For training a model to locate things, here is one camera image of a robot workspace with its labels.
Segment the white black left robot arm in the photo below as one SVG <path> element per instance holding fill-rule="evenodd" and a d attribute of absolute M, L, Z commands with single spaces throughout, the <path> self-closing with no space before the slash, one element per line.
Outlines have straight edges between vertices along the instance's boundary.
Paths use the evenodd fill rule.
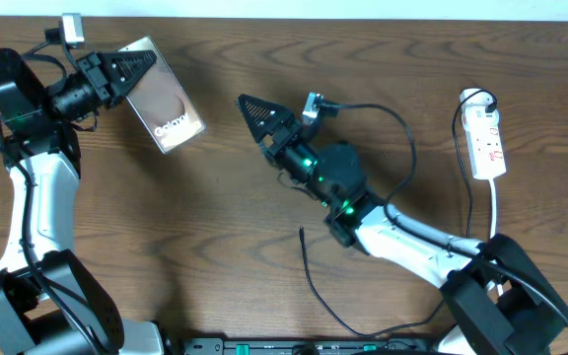
<path fill-rule="evenodd" d="M 93 52 L 45 86 L 36 51 L 0 48 L 0 154 L 14 186 L 0 259 L 5 354 L 169 354 L 155 321 L 124 319 L 75 255 L 81 121 L 122 102 L 157 60 L 150 50 Z"/>

